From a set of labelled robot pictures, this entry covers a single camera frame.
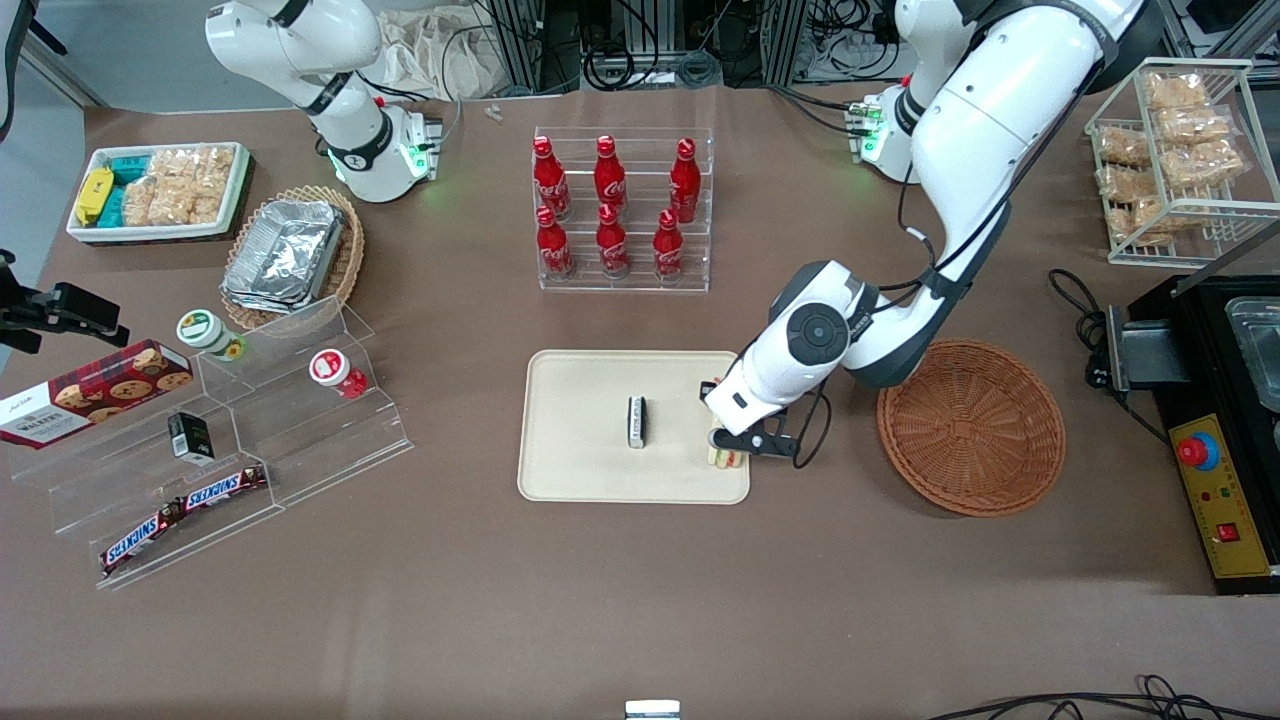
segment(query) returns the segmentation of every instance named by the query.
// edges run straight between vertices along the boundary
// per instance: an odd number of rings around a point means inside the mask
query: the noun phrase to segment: table
[[[828,90],[859,97],[867,87]],[[1069,454],[1038,506],[951,516],[916,496],[876,434],[874,393],[828,386],[813,465],[754,465],[737,506],[532,503],[515,473],[525,366],[547,347],[736,350],[809,260],[881,283],[923,249],[897,188],[838,133],[764,91],[576,92],[479,108],[440,179],[360,205],[352,305],[417,447],[118,593],[52,537],[42,492],[0,483],[5,717],[617,717],[675,697],[686,716],[923,717],[1043,691],[1183,692],[1280,710],[1280,600],[1215,598],[1167,450],[1083,380],[1075,311],[1044,273],[1129,302],[1165,272],[1108,266],[1076,111],[1014,199],[1004,240],[942,337],[1027,361],[1062,407]],[[435,108],[449,114],[447,108]],[[333,183],[297,111],[87,114],[88,149],[237,140],[251,206]],[[534,274],[529,141],[548,126],[716,128],[712,291],[544,295]],[[918,190],[908,220],[941,237]],[[60,236],[45,283],[118,301],[172,340],[218,307],[227,243],[88,249]],[[54,337],[4,388],[102,355]],[[1149,405],[1139,407],[1152,413]],[[1094,710],[1093,715],[1102,715]]]

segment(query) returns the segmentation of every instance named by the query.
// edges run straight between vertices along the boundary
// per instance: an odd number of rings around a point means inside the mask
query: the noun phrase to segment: cookie box
[[[154,340],[136,342],[0,405],[0,439],[41,448],[192,380],[191,363]]]

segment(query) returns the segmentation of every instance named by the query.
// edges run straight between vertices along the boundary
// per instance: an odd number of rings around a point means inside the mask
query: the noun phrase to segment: wicker basket
[[[293,190],[285,190],[271,200],[320,200],[329,202],[334,208],[339,208],[343,213],[346,213],[346,223],[343,224],[342,234],[338,237],[338,251],[333,256],[333,264],[329,265],[329,274],[325,277],[324,288],[320,291],[320,297],[337,295],[339,300],[346,302],[347,299],[351,297],[351,291],[356,287],[356,275],[360,274],[360,263],[365,259],[365,231],[360,225],[360,218],[356,215],[356,209],[352,208],[351,201],[334,190],[310,184],[305,187],[296,187]],[[232,263],[236,261],[236,255],[244,243],[244,236],[248,234],[248,228],[253,224],[253,220],[257,219],[257,214],[262,211],[262,208],[266,208],[266,202],[259,205],[257,210],[253,210],[253,214],[244,220],[243,225],[241,225],[241,232],[236,236],[236,243],[232,245],[230,255],[227,259],[228,268],[230,268]],[[283,313],[269,313],[266,310],[241,307],[239,305],[232,302],[225,295],[223,296],[223,306],[227,307],[227,314],[230,315],[232,320],[236,320],[237,325],[247,331],[265,325],[266,323],[284,315]]]
[[[1066,456],[1057,402],[1027,365],[984,342],[929,346],[876,413],[890,461],[924,497],[963,515],[995,518],[1034,505]]]

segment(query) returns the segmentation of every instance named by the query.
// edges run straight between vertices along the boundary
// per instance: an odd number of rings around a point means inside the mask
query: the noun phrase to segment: beige tray
[[[529,361],[520,493],[550,502],[733,505],[751,489],[741,468],[707,464],[712,414],[701,380],[732,352],[544,350]],[[648,405],[648,442],[627,447],[627,397]]]

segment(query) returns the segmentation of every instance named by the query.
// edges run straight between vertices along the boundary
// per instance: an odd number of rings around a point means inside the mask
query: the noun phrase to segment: coca-cola bottle
[[[600,227],[595,229],[595,245],[600,247],[600,263],[604,277],[621,281],[631,273],[631,259],[627,258],[627,231],[618,222],[618,209],[614,205],[600,205]]]
[[[550,138],[544,135],[534,138],[534,184],[543,204],[556,213],[557,220],[568,217],[568,178],[552,152]]]
[[[549,279],[563,282],[573,277],[573,255],[568,251],[564,228],[556,222],[556,211],[543,205],[538,209],[538,251]]]
[[[613,205],[618,214],[627,209],[627,172],[618,161],[613,136],[595,140],[595,196],[602,205]]]
[[[681,223],[694,222],[694,215],[698,213],[698,192],[703,187],[703,173],[694,160],[696,147],[692,138],[680,138],[676,143],[676,164],[671,168],[671,208],[676,211],[676,220]]]
[[[653,268],[659,283],[675,284],[680,279],[684,272],[684,247],[685,236],[676,227],[676,213],[663,210],[658,215],[658,232],[653,236]]]

